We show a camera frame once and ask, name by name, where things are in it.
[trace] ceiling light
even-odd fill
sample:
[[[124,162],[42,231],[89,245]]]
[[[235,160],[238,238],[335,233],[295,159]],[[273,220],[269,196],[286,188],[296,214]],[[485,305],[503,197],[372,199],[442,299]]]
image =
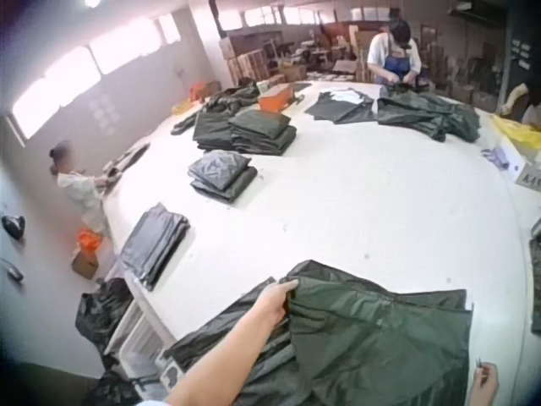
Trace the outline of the ceiling light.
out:
[[[90,8],[96,8],[100,4],[101,0],[85,0],[85,4],[87,7]]]

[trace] woman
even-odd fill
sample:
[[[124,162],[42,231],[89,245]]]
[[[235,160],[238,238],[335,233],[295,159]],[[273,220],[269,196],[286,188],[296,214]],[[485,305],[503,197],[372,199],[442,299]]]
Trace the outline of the woman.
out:
[[[52,158],[51,174],[57,177],[58,186],[83,212],[82,220],[94,233],[107,233],[107,220],[98,188],[106,188],[108,177],[94,178],[74,171],[74,152],[67,141],[57,144],[49,152]]]
[[[389,32],[378,34],[370,43],[367,62],[377,84],[414,85],[422,65],[409,24],[403,19],[392,20]]]
[[[541,57],[537,56],[533,62],[532,73],[529,79],[517,86],[509,94],[507,102],[500,107],[500,114],[508,116],[513,106],[521,96],[528,96],[528,108],[522,116],[522,123],[541,129]]]

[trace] large white table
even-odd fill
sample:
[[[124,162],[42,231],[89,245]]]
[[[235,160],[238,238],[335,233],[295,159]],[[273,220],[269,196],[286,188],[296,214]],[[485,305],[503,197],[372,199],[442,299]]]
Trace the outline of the large white table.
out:
[[[529,331],[527,249],[541,195],[510,183],[481,157],[497,142],[488,114],[480,113],[482,137],[472,145],[377,123],[316,122],[303,113],[321,89],[337,86],[379,95],[379,86],[364,84],[319,82],[302,91],[304,101],[285,111],[297,139],[282,157],[253,156],[259,176],[232,206],[190,187],[187,167],[203,151],[193,129],[169,134],[181,118],[147,137],[150,149],[105,202],[113,243],[122,247],[157,202],[192,228],[153,292],[131,279],[130,287],[160,321],[166,343],[307,259],[401,293],[465,288],[474,307],[471,371],[477,358],[496,363],[495,405],[511,404],[541,376],[541,340]]]

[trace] man in blue overalls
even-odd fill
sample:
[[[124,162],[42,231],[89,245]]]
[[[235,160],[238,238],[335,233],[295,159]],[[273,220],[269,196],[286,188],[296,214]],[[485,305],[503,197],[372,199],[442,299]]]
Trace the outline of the man in blue overalls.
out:
[[[377,84],[413,85],[421,72],[421,58],[409,24],[403,19],[392,20],[389,32],[378,34],[370,43],[367,62]]]

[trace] blue overalls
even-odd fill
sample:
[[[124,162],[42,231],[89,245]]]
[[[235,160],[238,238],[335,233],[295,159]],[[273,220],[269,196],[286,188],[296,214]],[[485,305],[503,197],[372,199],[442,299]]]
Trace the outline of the blue overalls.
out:
[[[391,48],[391,34],[387,35],[387,49],[389,49],[389,54],[387,55],[387,58],[385,58],[385,64],[383,65],[383,69],[398,75],[400,81],[403,81],[404,76],[409,73],[412,67],[409,63],[409,56],[406,54],[406,51],[404,51],[406,57],[393,57]],[[378,85],[385,85],[386,80],[381,76],[377,76],[375,78],[375,83],[377,83]]]

